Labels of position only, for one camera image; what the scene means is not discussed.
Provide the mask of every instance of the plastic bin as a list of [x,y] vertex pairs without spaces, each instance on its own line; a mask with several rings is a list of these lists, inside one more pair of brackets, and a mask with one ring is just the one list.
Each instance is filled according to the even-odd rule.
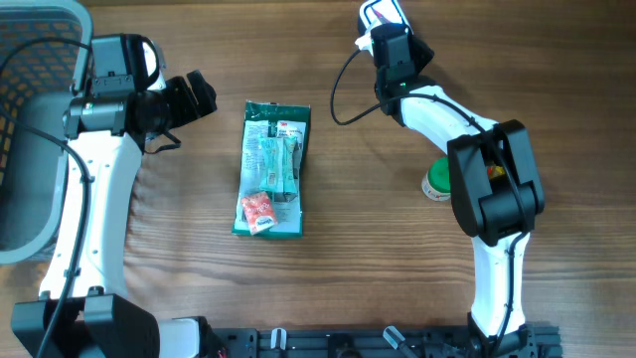
[[[2,1],[0,60],[41,37],[90,43],[92,22],[71,0]],[[71,85],[85,74],[88,51],[44,43],[13,58],[0,79],[0,105],[15,118],[64,139]],[[55,144],[15,128],[0,115],[0,265],[48,260],[66,190],[68,156]]]

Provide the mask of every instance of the red object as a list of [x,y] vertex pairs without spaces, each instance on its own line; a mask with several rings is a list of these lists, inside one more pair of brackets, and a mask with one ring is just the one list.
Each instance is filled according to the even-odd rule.
[[269,200],[267,193],[260,192],[247,195],[240,199],[240,204],[245,211],[249,232],[252,235],[278,224],[278,219],[276,219],[274,208],[271,206],[271,200]]

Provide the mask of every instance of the wooden table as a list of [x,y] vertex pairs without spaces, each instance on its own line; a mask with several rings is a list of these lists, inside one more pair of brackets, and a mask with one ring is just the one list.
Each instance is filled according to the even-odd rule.
[[[158,43],[169,76],[200,69],[219,111],[175,130],[181,150],[146,156],[130,204],[130,298],[158,318],[215,327],[464,324],[472,248],[450,203],[421,193],[442,153],[379,112],[339,127],[333,80],[353,52],[359,2],[93,7],[96,34]],[[567,357],[636,356],[636,7],[624,2],[404,1],[436,52],[424,72],[471,110],[529,129],[547,207],[527,249],[523,305],[561,328]],[[368,56],[337,112],[376,102]],[[246,99],[311,104],[305,238],[230,234]],[[14,302],[47,264],[0,268],[0,357],[24,356]]]

